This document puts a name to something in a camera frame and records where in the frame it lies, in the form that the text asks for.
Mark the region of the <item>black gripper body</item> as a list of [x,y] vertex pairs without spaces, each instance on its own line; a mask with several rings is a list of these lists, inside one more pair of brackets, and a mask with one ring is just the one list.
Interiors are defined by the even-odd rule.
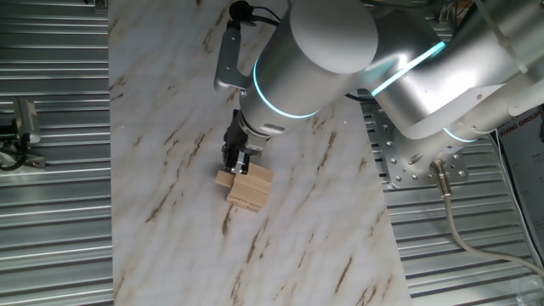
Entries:
[[228,160],[239,153],[255,156],[264,150],[265,145],[266,138],[248,125],[240,110],[234,109],[232,121],[224,134],[223,158]]

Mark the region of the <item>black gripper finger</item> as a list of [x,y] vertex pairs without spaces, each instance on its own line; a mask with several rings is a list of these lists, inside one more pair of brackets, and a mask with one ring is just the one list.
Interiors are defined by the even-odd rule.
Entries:
[[235,174],[248,174],[251,156],[243,151],[235,159]]
[[229,146],[222,147],[222,157],[224,162],[224,171],[233,173],[237,163],[237,149]]

